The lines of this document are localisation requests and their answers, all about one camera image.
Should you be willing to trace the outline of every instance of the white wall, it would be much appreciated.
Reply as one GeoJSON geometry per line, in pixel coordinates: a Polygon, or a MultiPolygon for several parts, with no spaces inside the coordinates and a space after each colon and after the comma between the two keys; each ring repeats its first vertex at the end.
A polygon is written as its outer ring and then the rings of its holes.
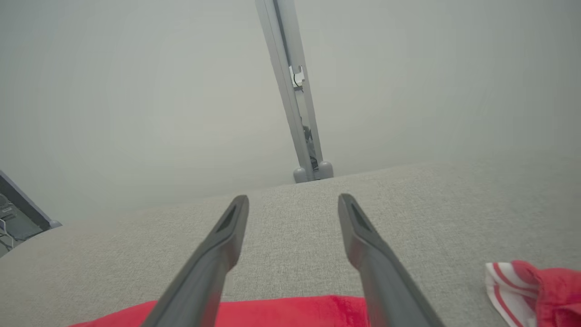
{"type": "Polygon", "coordinates": [[[253,1],[3,1],[0,169],[61,222],[293,183],[253,1]]]}
{"type": "Polygon", "coordinates": [[[581,2],[295,1],[335,175],[581,152],[581,2]]]}

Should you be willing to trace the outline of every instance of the gray couch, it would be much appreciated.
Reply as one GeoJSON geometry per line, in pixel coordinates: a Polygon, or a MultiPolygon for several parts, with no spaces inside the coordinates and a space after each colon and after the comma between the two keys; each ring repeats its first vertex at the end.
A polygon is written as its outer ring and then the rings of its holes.
{"type": "MultiPolygon", "coordinates": [[[[485,262],[581,269],[581,161],[423,163],[248,191],[223,301],[362,296],[337,196],[355,196],[448,327],[504,326],[485,262]]],[[[66,326],[157,299],[235,194],[65,223],[0,258],[0,325],[66,326]]]]}

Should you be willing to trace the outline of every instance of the gray fabric texture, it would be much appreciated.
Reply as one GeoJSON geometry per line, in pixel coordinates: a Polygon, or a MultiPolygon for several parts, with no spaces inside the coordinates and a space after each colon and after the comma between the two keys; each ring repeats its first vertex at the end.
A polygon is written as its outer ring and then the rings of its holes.
{"type": "MultiPolygon", "coordinates": [[[[503,326],[485,262],[581,269],[578,159],[423,163],[248,191],[242,255],[223,301],[362,296],[337,196],[355,196],[448,327],[503,326]]],[[[157,299],[231,196],[79,221],[0,258],[0,324],[67,326],[157,299]]]]}

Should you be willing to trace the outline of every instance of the metal frame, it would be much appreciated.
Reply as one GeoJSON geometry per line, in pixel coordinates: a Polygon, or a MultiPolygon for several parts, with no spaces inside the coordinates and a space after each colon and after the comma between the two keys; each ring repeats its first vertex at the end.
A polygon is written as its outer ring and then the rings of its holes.
{"type": "Polygon", "coordinates": [[[2,237],[2,236],[8,236],[8,237],[10,237],[10,240],[12,242],[10,244],[10,249],[8,249],[8,247],[6,247],[7,250],[10,251],[10,250],[12,250],[14,248],[14,237],[12,237],[12,235],[8,234],[8,231],[6,230],[6,221],[4,219],[1,219],[0,218],[0,222],[2,222],[2,227],[1,228],[2,228],[2,231],[3,231],[3,233],[0,235],[0,237],[2,237]]]}
{"type": "MultiPolygon", "coordinates": [[[[321,167],[323,162],[321,142],[315,112],[313,106],[313,96],[309,85],[309,74],[307,72],[306,61],[304,59],[303,44],[300,38],[299,22],[296,16],[295,3],[293,0],[255,0],[256,9],[260,18],[260,24],[264,32],[264,38],[270,53],[270,61],[274,69],[274,76],[278,83],[278,90],[281,93],[282,105],[286,112],[286,119],[289,123],[290,134],[295,145],[299,165],[306,174],[305,181],[315,179],[313,168],[310,163],[309,151],[303,132],[303,125],[300,119],[299,106],[296,100],[291,72],[296,74],[303,72],[304,82],[302,90],[306,103],[309,128],[313,137],[315,155],[321,167]]],[[[332,177],[332,166],[324,162],[324,173],[321,178],[332,177]]]]}

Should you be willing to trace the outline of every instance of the gray fabric surface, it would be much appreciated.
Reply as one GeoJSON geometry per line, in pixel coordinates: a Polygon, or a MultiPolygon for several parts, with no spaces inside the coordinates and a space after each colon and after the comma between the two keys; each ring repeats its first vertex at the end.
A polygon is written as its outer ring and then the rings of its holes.
{"type": "MultiPolygon", "coordinates": [[[[425,163],[249,191],[223,300],[362,296],[337,196],[351,193],[448,327],[503,326],[484,263],[581,269],[581,162],[425,163]]],[[[0,324],[66,326],[157,299],[233,196],[66,224],[0,258],[0,324]]]]}

